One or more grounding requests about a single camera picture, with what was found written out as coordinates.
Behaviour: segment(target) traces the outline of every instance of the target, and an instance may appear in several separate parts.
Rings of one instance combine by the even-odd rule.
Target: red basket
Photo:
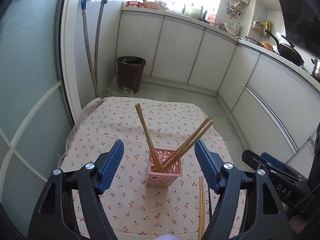
[[[140,3],[140,2],[132,2],[132,1],[129,1],[129,2],[127,2],[127,7],[129,6],[129,5],[136,5],[136,6],[138,6],[138,7],[142,7],[142,3]]]
[[[160,163],[163,163],[174,150],[156,149]],[[182,176],[181,160],[179,159],[169,170],[168,173],[152,172],[153,161],[149,156],[146,168],[146,186],[169,187],[178,177]]]

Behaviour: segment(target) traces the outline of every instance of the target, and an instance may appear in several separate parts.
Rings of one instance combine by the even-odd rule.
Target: basket
[[[174,151],[175,150],[156,149],[160,163],[163,163]],[[171,166],[168,173],[151,172],[151,167],[154,167],[154,164],[150,154],[146,168],[146,186],[169,187],[177,177],[182,176],[180,159]]]
[[[160,11],[164,11],[167,9],[162,4],[156,3],[156,2],[144,2],[142,5],[144,6],[144,8],[160,10]]]
[[[133,1],[128,1],[127,2],[127,7],[129,6],[129,5],[136,5],[137,7],[142,7],[142,3],[140,3],[140,2],[133,2]]]

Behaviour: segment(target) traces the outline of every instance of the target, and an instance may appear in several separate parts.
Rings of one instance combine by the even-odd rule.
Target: floor
[[[148,82],[142,82],[139,92],[131,97],[163,102],[191,103],[200,107],[202,111],[212,118],[213,127],[225,141],[234,164],[241,170],[252,171],[241,160],[242,152],[245,150],[244,146],[227,113],[216,97]]]

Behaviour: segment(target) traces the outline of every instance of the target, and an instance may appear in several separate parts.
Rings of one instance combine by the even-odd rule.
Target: cherry pattern tablecloth
[[[64,172],[78,170],[108,152],[117,139],[124,143],[124,156],[110,189],[101,196],[108,220],[119,239],[155,239],[165,234],[180,240],[197,240],[199,227],[199,176],[202,172],[192,147],[182,157],[183,176],[169,188],[146,187],[149,148],[135,105],[141,104],[156,148],[176,149],[196,130],[207,115],[197,106],[139,98],[95,99],[79,117],[67,141],[59,166]],[[202,137],[207,148],[224,162],[232,162],[214,125]],[[218,196],[210,190],[212,209]],[[73,192],[79,229],[90,237],[81,211],[79,194]],[[209,221],[208,188],[205,182],[205,227]],[[245,197],[240,192],[238,209],[230,236],[238,234]]]

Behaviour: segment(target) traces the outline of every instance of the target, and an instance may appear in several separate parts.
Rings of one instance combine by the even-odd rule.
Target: glass door
[[[72,130],[57,37],[62,0],[13,0],[0,21],[0,202],[28,234]]]

